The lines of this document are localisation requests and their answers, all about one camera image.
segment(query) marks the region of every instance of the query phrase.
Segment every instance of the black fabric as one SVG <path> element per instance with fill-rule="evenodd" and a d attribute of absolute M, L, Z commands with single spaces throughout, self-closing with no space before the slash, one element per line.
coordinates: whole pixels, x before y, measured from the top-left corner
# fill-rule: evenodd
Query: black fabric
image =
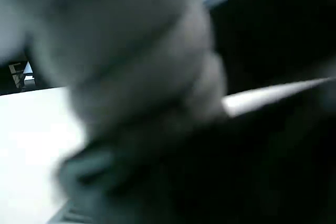
<path fill-rule="evenodd" d="M 97 224 L 334 223 L 336 81 L 217 122 L 137 164 L 105 135 L 59 178 Z"/>
<path fill-rule="evenodd" d="M 332 75 L 336 0 L 204 0 L 204 4 L 211 13 L 229 94 Z"/>

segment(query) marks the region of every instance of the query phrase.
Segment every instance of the desk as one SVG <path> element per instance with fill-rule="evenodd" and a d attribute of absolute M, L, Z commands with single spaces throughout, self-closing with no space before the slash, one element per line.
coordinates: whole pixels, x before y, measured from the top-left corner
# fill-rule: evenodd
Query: desk
<path fill-rule="evenodd" d="M 232 116 L 320 81 L 249 91 L 223 99 Z M 0 223 L 45 224 L 64 204 L 53 180 L 57 164 L 83 145 L 83 128 L 64 88 L 0 97 Z"/>

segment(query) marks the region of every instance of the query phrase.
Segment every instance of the white table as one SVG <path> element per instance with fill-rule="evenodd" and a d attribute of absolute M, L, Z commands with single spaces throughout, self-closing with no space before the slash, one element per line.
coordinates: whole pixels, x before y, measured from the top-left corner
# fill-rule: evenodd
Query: white table
<path fill-rule="evenodd" d="M 232 116 L 316 85 L 288 84 L 223 99 Z M 63 205 L 53 173 L 83 144 L 83 129 L 66 105 L 65 89 L 0 97 L 0 223 L 45 224 Z"/>

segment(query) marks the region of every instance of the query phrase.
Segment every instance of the dark cloth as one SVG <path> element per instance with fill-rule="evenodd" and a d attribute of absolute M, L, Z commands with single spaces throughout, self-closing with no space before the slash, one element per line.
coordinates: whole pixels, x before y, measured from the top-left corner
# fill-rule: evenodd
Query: dark cloth
<path fill-rule="evenodd" d="M 335 223 L 336 81 L 129 164 L 102 136 L 59 178 L 96 223 Z"/>

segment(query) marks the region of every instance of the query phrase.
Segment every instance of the white surface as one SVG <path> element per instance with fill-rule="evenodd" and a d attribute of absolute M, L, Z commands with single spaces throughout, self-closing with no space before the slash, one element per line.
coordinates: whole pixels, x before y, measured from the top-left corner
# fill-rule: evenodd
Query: white surface
<path fill-rule="evenodd" d="M 319 81 L 276 86 L 223 99 L 239 115 Z M 64 203 L 53 172 L 83 143 L 65 89 L 0 97 L 0 223 L 45 224 Z"/>

